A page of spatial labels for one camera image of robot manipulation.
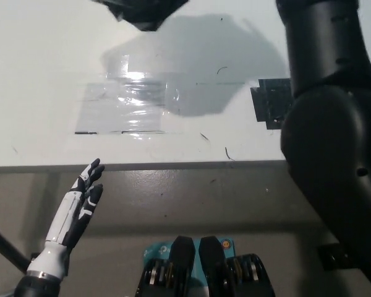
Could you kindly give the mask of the white and black left hand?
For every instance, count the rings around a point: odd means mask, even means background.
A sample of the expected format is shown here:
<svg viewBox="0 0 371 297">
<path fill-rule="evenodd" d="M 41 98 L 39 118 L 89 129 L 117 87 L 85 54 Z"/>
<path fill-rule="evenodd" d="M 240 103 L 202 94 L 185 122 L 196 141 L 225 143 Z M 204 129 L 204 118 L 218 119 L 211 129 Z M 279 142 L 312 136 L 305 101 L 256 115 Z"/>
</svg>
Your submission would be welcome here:
<svg viewBox="0 0 371 297">
<path fill-rule="evenodd" d="M 43 251 L 27 269 L 27 275 L 63 280 L 68 274 L 69 258 L 103 193 L 103 185 L 96 184 L 104 171 L 100 159 L 91 162 L 64 195 L 46 235 Z"/>
</svg>

